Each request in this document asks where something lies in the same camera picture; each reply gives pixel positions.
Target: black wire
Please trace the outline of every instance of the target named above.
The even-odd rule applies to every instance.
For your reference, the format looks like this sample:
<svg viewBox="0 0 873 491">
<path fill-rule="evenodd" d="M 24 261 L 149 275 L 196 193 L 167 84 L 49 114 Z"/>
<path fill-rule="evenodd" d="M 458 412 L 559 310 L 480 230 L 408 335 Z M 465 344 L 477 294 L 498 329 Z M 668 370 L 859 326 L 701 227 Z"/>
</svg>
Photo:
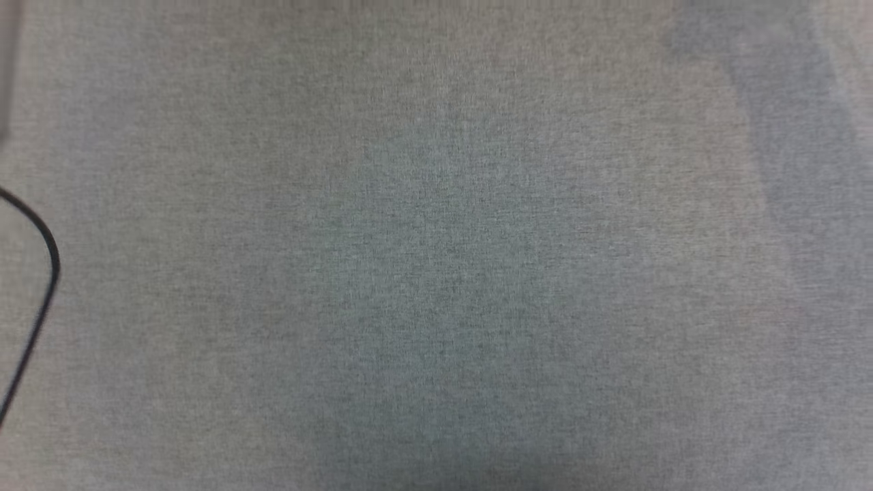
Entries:
<svg viewBox="0 0 873 491">
<path fill-rule="evenodd" d="M 58 244 L 55 243 L 52 231 L 49 230 L 48 225 L 45 224 L 43 219 L 40 218 L 30 206 L 24 204 L 24 202 L 18 199 L 18 197 L 2 187 L 0 187 L 0 197 L 21 211 L 34 224 L 34 226 L 37 227 L 39 233 L 43 235 L 45 246 L 49 250 L 49 259 L 52 262 L 52 277 L 49 279 L 49 285 L 45 289 L 43 305 L 39 308 L 37 320 L 33 322 L 31 335 L 27 339 L 27 345 L 24 346 L 24 352 L 21 354 L 21 359 L 18 360 L 18 366 L 15 368 L 15 376 L 12 377 L 9 388 L 6 389 L 6 395 L 3 396 L 3 406 L 0 407 L 0 430 L 3 430 L 3 421 L 6 419 L 6 412 L 8 412 L 10 406 L 12 406 L 12 399 L 15 398 L 18 386 L 21 384 L 21 378 L 24 376 L 24 371 L 27 369 L 27 363 L 31 360 L 33 349 L 36 347 L 37 339 L 39 338 L 39 331 L 43 328 L 45 315 L 48 314 L 49 305 L 52 303 L 52 296 L 54 296 L 55 287 L 58 285 L 58 279 L 60 278 L 60 255 L 58 254 Z"/>
</svg>

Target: gray fabric surface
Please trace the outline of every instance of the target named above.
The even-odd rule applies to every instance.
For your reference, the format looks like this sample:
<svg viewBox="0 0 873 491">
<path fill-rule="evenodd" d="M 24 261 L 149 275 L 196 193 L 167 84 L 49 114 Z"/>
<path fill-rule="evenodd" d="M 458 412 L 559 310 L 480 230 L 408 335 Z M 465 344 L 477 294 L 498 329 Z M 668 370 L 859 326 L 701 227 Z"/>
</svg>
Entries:
<svg viewBox="0 0 873 491">
<path fill-rule="evenodd" d="M 24 11 L 0 488 L 873 485 L 865 2 Z"/>
</svg>

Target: upholstery fabric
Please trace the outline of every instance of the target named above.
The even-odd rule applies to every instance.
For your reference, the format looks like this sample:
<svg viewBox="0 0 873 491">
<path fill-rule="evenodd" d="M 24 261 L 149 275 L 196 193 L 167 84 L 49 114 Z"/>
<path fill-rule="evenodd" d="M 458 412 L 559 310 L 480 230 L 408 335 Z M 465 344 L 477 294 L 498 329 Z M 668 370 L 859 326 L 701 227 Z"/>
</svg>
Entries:
<svg viewBox="0 0 873 491">
<path fill-rule="evenodd" d="M 28 2 L 0 488 L 873 486 L 863 0 Z M 0 374 L 47 279 L 0 207 Z"/>
</svg>

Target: textured cloth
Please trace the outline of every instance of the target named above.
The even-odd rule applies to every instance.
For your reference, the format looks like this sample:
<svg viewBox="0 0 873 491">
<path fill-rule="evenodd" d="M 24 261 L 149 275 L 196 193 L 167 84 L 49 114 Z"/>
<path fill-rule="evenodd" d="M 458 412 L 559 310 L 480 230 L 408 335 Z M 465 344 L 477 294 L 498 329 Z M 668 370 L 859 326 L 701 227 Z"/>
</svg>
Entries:
<svg viewBox="0 0 873 491">
<path fill-rule="evenodd" d="M 0 488 L 869 490 L 870 5 L 486 5 L 29 2 Z"/>
</svg>

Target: gray fabric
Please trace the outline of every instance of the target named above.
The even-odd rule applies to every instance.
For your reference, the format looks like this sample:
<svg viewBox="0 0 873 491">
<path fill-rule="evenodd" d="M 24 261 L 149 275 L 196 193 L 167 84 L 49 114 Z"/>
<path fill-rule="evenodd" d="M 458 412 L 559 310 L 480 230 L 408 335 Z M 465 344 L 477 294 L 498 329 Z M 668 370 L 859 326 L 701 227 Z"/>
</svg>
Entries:
<svg viewBox="0 0 873 491">
<path fill-rule="evenodd" d="M 871 22 L 30 2 L 0 488 L 869 489 Z"/>
</svg>

